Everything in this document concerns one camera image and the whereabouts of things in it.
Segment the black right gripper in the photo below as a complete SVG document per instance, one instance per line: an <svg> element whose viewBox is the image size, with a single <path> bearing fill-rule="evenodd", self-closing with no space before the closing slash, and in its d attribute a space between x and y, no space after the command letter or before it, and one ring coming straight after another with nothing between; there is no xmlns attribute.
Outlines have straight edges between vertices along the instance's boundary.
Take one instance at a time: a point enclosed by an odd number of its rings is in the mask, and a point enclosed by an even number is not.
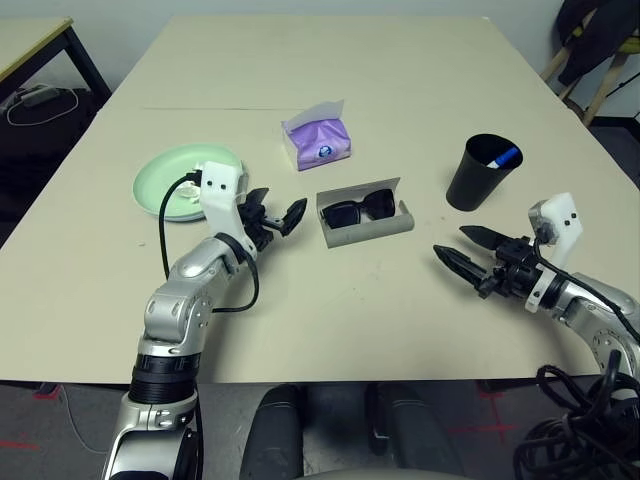
<svg viewBox="0 0 640 480"><path fill-rule="evenodd" d="M479 225L465 225L459 230L475 244L493 250L497 264L487 274L455 248L434 245L434 253L449 270L470 283L481 298L493 293L521 299L529 297L541 275L529 237L510 238Z"/></svg>

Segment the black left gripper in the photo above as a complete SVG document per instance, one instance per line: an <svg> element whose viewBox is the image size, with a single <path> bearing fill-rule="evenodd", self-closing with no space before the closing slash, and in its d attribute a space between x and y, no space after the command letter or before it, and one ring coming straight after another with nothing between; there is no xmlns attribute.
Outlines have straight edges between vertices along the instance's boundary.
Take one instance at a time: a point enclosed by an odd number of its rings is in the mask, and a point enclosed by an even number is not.
<svg viewBox="0 0 640 480"><path fill-rule="evenodd" d="M269 189L266 187L251 190L245 202L239 205L239 214L245 233L257 250L264 250L274 238L274 231L288 236L300 223L306 211L307 199L296 200L282 218L266 216L262 205Z"/></svg>

